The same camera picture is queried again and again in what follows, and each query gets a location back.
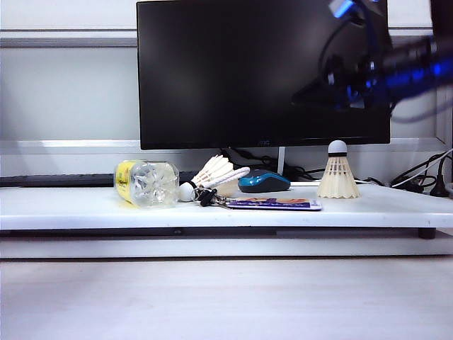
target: cable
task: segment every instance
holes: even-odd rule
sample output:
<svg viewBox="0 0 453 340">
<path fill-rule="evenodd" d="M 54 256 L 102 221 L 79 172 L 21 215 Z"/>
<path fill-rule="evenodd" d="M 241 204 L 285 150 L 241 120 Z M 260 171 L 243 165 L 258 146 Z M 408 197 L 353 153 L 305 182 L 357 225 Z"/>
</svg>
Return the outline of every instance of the cable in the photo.
<svg viewBox="0 0 453 340">
<path fill-rule="evenodd" d="M 361 0 L 355 0 L 355 5 L 362 10 L 363 16 L 365 18 L 368 52 L 371 54 L 377 54 L 382 51 L 382 46 L 379 44 L 379 39 L 377 38 L 376 30 L 374 29 L 371 11 Z"/>
<path fill-rule="evenodd" d="M 395 110 L 395 107 L 398 105 L 398 101 L 392 101 L 391 104 L 390 104 L 390 107 L 389 107 L 389 115 L 390 115 L 390 118 L 392 118 L 393 116 L 393 112 Z"/>
<path fill-rule="evenodd" d="M 453 158 L 451 158 L 450 156 L 446 156 L 446 157 L 442 158 L 442 160 L 439 163 L 439 168 L 437 169 L 437 175 L 438 176 L 442 175 L 442 169 L 444 168 L 444 162 L 445 162 L 446 158 L 450 158 L 450 160 L 453 161 Z"/>
<path fill-rule="evenodd" d="M 397 177 L 395 177 L 393 179 L 393 181 L 391 181 L 391 183 L 398 182 L 398 180 L 403 179 L 407 174 L 410 174 L 411 172 L 421 168 L 422 166 L 426 166 L 426 165 L 429 166 L 429 164 L 431 162 L 433 162 L 434 160 L 440 158 L 441 156 L 442 156 L 442 154 L 435 154 L 435 155 L 431 156 L 427 161 L 424 161 L 423 163 L 420 163 L 419 165 L 414 166 L 412 169 L 409 169 L 409 170 L 403 172 L 401 175 L 398 175 Z"/>
<path fill-rule="evenodd" d="M 271 171 L 275 171 L 277 168 L 278 159 L 276 159 L 276 158 L 272 158 L 269 156 L 258 157 L 256 155 L 252 154 L 251 152 L 242 150 L 242 149 L 231 148 L 231 150 L 235 151 L 235 153 L 237 153 L 239 156 L 241 156 L 245 159 L 261 161 L 261 164 L 249 164 L 249 165 L 234 163 L 233 161 L 231 161 L 230 153 L 228 153 L 228 151 L 226 151 L 225 149 L 220 149 L 221 153 L 224 156 L 228 157 L 230 159 L 230 162 L 233 163 L 233 165 L 236 167 L 248 166 L 251 169 L 267 169 L 267 170 L 271 170 Z M 287 163 L 284 163 L 284 166 L 283 166 L 283 176 L 287 177 L 290 180 L 302 178 L 307 181 L 315 181 L 320 178 L 313 177 L 311 174 L 315 174 L 315 173 L 323 172 L 323 171 L 324 171 L 324 169 L 314 169 L 314 170 L 306 171 L 305 168 L 303 168 L 302 166 L 292 166 Z"/>
<path fill-rule="evenodd" d="M 318 77 L 319 80 L 321 80 L 321 83 L 325 86 L 328 86 L 330 89 L 330 86 L 328 85 L 327 81 L 324 79 L 323 76 L 323 64 L 324 64 L 324 57 L 326 56 L 327 49 L 330 47 L 333 39 L 349 24 L 351 23 L 351 20 L 346 20 L 341 23 L 334 31 L 333 33 L 328 37 L 326 43 L 323 46 L 323 49 L 321 50 L 321 54 L 319 55 L 318 58 Z"/>
<path fill-rule="evenodd" d="M 391 117 L 391 120 L 394 121 L 395 123 L 416 123 L 420 122 L 426 118 L 429 118 L 434 115 L 438 115 L 442 111 L 445 111 L 453 106 L 453 101 L 449 101 L 447 103 L 444 103 L 441 106 L 436 107 L 434 110 L 427 110 L 424 113 L 421 113 L 420 115 L 417 115 L 415 117 L 410 117 L 410 118 L 398 118 L 395 116 Z"/>
<path fill-rule="evenodd" d="M 378 186 L 385 186 L 381 181 L 378 181 L 373 177 L 368 177 L 367 179 L 364 180 L 364 182 L 375 182 Z"/>
<path fill-rule="evenodd" d="M 425 179 L 432 179 L 433 181 L 431 183 L 428 183 L 428 184 L 423 184 L 423 182 L 425 181 Z M 433 186 L 435 185 L 437 182 L 437 177 L 436 176 L 431 176 L 431 175 L 426 175 L 426 176 L 423 176 L 423 180 L 422 180 L 422 183 L 420 184 L 420 186 L 422 188 L 427 188 L 428 186 Z"/>
<path fill-rule="evenodd" d="M 359 180 L 359 179 L 355 179 L 354 182 L 355 182 L 355 183 L 360 183 L 360 184 L 371 184 L 371 185 L 373 185 L 373 186 L 378 186 L 378 185 L 379 185 L 379 184 L 373 183 L 373 182 L 371 182 L 371 181 L 361 181 L 361 180 Z"/>
<path fill-rule="evenodd" d="M 423 173 L 425 170 L 428 170 L 429 168 L 431 168 L 431 167 L 433 167 L 434 165 L 436 165 L 438 162 L 440 162 L 442 159 L 444 159 L 446 156 L 448 156 L 448 154 L 449 154 L 450 152 L 452 152 L 452 151 L 453 151 L 453 149 L 448 150 L 447 152 L 445 152 L 444 154 L 442 154 L 442 156 L 441 156 L 439 159 L 437 159 L 434 163 L 432 163 L 431 165 L 429 165 L 428 168 L 423 169 L 422 171 L 418 172 L 416 175 L 414 175 L 414 176 L 412 176 L 412 177 L 409 177 L 409 178 L 407 178 L 406 180 L 404 180 L 404 181 L 402 181 L 402 182 L 400 182 L 400 183 L 398 183 L 398 184 L 394 184 L 394 185 L 392 185 L 391 187 L 392 187 L 392 188 L 396 188 L 397 186 L 400 186 L 401 184 L 404 184 L 404 183 L 406 183 L 406 182 L 409 182 L 411 179 L 414 179 L 415 177 L 417 177 L 418 175 L 420 175 L 421 173 Z"/>
</svg>

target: black cable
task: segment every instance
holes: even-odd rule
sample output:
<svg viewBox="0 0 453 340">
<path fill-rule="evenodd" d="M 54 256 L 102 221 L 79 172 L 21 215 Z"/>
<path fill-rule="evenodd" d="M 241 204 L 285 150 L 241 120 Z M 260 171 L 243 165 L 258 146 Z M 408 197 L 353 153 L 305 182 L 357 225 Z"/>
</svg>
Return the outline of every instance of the black cable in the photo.
<svg viewBox="0 0 453 340">
<path fill-rule="evenodd" d="M 245 159 L 261 161 L 261 164 L 249 164 L 249 165 L 241 165 L 238 163 L 234 163 L 233 161 L 231 161 L 230 153 L 228 153 L 228 151 L 226 151 L 225 149 L 221 149 L 221 153 L 224 156 L 228 157 L 230 161 L 233 163 L 233 165 L 236 167 L 248 166 L 251 169 L 266 169 L 271 171 L 275 171 L 277 168 L 278 159 L 276 158 L 272 158 L 269 156 L 258 157 L 252 154 L 251 152 L 242 149 L 231 148 L 230 150 L 236 152 L 239 156 Z M 283 164 L 283 176 L 287 177 L 290 180 L 299 180 L 299 178 L 302 178 L 307 181 L 316 181 L 319 180 L 320 178 L 313 177 L 311 174 L 315 174 L 322 171 L 324 171 L 324 169 L 314 169 L 306 171 L 302 166 L 292 166 L 287 163 Z"/>
<path fill-rule="evenodd" d="M 327 49 L 330 47 L 333 39 L 335 39 L 335 37 L 349 24 L 351 23 L 351 20 L 346 20 L 346 21 L 343 21 L 341 23 L 341 25 L 339 25 L 334 31 L 333 33 L 328 37 L 326 43 L 324 44 L 323 46 L 323 49 L 321 50 L 321 54 L 319 55 L 319 58 L 318 58 L 318 77 L 319 77 L 319 80 L 321 81 L 321 83 L 324 85 L 324 86 L 327 86 L 329 89 L 331 89 L 331 87 L 328 85 L 328 82 L 324 79 L 324 75 L 323 75 L 323 64 L 324 64 L 324 57 L 326 56 L 326 53 L 327 53 Z"/>
<path fill-rule="evenodd" d="M 250 168 L 257 169 L 257 168 L 261 165 L 261 164 L 249 164 L 249 165 L 245 165 L 245 164 L 235 163 L 234 161 L 232 161 L 231 155 L 230 155 L 230 153 L 228 153 L 228 151 L 226 151 L 225 149 L 220 149 L 220 152 L 221 152 L 221 154 L 222 154 L 224 157 L 226 157 L 226 158 L 229 159 L 229 161 L 234 165 L 234 167 L 235 167 L 236 169 L 238 169 L 238 168 L 243 168 L 243 167 L 245 167 L 245 166 L 248 166 L 248 167 L 250 167 Z"/>
<path fill-rule="evenodd" d="M 392 101 L 389 107 L 389 116 L 392 118 L 395 107 L 398 105 L 398 101 Z"/>
<path fill-rule="evenodd" d="M 449 101 L 448 103 L 438 106 L 433 110 L 427 110 L 424 113 L 421 113 L 420 115 L 417 115 L 415 117 L 410 117 L 410 118 L 400 117 L 399 118 L 399 117 L 392 116 L 391 120 L 394 121 L 395 123 L 416 123 L 416 122 L 420 122 L 426 118 L 437 115 L 437 114 L 441 113 L 442 111 L 445 111 L 448 108 L 451 108 L 452 106 L 453 106 L 453 101 Z"/>
<path fill-rule="evenodd" d="M 425 179 L 432 179 L 433 181 L 431 183 L 428 183 L 428 184 L 423 184 Z M 427 188 L 428 186 L 434 186 L 436 184 L 436 182 L 437 182 L 436 176 L 427 175 L 427 176 L 423 176 L 423 180 L 422 180 L 422 183 L 420 184 L 420 186 L 422 188 Z"/>
<path fill-rule="evenodd" d="M 381 181 L 378 181 L 377 179 L 373 177 L 368 177 L 367 179 L 364 179 L 363 181 L 365 182 L 375 182 L 379 186 L 385 186 Z"/>
<path fill-rule="evenodd" d="M 371 54 L 381 52 L 382 47 L 379 44 L 376 31 L 374 30 L 373 21 L 371 19 L 371 11 L 368 9 L 367 5 L 363 3 L 363 1 L 355 0 L 354 2 L 355 5 L 362 10 L 362 14 L 365 18 L 365 24 L 367 29 L 368 52 Z"/>
<path fill-rule="evenodd" d="M 450 160 L 453 161 L 453 158 L 451 156 L 445 156 L 444 158 L 442 158 L 439 162 L 439 167 L 437 168 L 437 175 L 438 176 L 441 176 L 442 175 L 442 169 L 444 167 L 444 162 L 445 162 L 445 159 L 446 158 L 450 158 Z"/>
<path fill-rule="evenodd" d="M 411 172 L 413 172 L 413 171 L 415 171 L 415 170 L 421 168 L 422 166 L 425 166 L 425 165 L 429 164 L 430 162 L 435 161 L 436 159 L 440 158 L 442 155 L 443 155 L 443 154 L 435 154 L 435 155 L 431 156 L 427 161 L 424 161 L 423 163 L 420 163 L 419 165 L 416 165 L 416 166 L 414 166 L 413 168 L 411 168 L 411 169 L 409 169 L 409 170 L 403 172 L 401 175 L 398 175 L 397 177 L 395 177 L 395 178 L 393 179 L 393 181 L 391 182 L 392 185 L 393 185 L 394 183 L 398 183 L 399 180 L 402 179 L 402 177 L 404 177 L 405 175 L 410 174 Z"/>
</svg>

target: shelf leg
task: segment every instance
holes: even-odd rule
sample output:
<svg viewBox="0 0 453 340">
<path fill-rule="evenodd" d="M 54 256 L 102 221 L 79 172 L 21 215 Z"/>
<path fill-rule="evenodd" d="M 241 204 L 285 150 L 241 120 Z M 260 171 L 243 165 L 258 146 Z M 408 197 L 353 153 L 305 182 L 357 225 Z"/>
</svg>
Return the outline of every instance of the shelf leg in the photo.
<svg viewBox="0 0 453 340">
<path fill-rule="evenodd" d="M 418 237 L 421 239 L 435 239 L 436 228 L 418 228 Z"/>
</svg>

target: white wall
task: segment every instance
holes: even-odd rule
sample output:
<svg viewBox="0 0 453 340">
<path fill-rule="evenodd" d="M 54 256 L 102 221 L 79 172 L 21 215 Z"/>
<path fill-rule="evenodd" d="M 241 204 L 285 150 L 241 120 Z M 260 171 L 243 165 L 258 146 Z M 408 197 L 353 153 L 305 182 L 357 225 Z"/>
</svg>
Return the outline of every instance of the white wall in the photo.
<svg viewBox="0 0 453 340">
<path fill-rule="evenodd" d="M 135 0 L 1 0 L 0 19 L 3 46 L 16 46 L 0 49 L 2 176 L 111 172 L 137 157 L 191 170 L 216 152 L 139 150 Z M 429 0 L 389 0 L 389 25 L 397 37 L 429 32 Z M 394 115 L 433 109 L 448 93 L 406 101 Z M 391 145 L 351 147 L 357 176 L 387 181 L 446 149 L 451 114 L 393 123 L 391 132 Z M 290 148 L 287 159 L 320 167 L 326 148 Z"/>
</svg>

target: keychain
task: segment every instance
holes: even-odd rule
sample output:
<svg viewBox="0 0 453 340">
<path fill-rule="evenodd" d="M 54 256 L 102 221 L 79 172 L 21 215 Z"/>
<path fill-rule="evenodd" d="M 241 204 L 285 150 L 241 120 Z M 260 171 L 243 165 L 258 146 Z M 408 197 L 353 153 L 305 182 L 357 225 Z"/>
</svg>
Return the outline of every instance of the keychain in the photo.
<svg viewBox="0 0 453 340">
<path fill-rule="evenodd" d="M 207 207 L 208 205 L 215 205 L 218 207 L 229 209 L 227 203 L 233 201 L 230 198 L 218 195 L 217 189 L 195 188 L 194 192 L 195 197 L 193 198 L 193 201 L 199 202 L 202 207 Z"/>
</svg>

